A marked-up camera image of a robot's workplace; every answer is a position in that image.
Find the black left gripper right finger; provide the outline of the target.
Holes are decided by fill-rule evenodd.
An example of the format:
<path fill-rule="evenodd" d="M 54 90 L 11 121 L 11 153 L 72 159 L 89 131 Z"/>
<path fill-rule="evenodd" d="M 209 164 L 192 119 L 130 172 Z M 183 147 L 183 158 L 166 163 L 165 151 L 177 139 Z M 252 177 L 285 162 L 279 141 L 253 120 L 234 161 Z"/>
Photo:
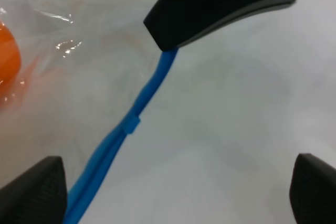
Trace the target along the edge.
<path fill-rule="evenodd" d="M 296 223 L 335 224 L 335 168 L 312 154 L 299 154 L 289 198 Z"/>

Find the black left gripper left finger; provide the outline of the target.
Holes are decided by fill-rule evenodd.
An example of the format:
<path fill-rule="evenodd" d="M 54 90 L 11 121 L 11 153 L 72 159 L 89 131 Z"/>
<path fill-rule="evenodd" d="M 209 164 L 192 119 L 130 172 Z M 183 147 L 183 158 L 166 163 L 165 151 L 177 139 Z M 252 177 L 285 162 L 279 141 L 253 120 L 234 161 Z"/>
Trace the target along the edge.
<path fill-rule="evenodd" d="M 66 208 L 60 156 L 42 159 L 1 188 L 1 223 L 62 223 Z"/>

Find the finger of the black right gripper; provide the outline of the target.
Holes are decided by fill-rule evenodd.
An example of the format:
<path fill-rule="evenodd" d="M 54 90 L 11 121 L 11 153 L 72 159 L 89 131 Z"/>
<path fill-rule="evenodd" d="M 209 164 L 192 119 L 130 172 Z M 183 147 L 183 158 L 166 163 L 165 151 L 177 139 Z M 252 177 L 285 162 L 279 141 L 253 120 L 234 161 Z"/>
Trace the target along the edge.
<path fill-rule="evenodd" d="M 162 51 L 188 45 L 241 19 L 282 9 L 295 0 L 158 0 L 144 25 Z"/>

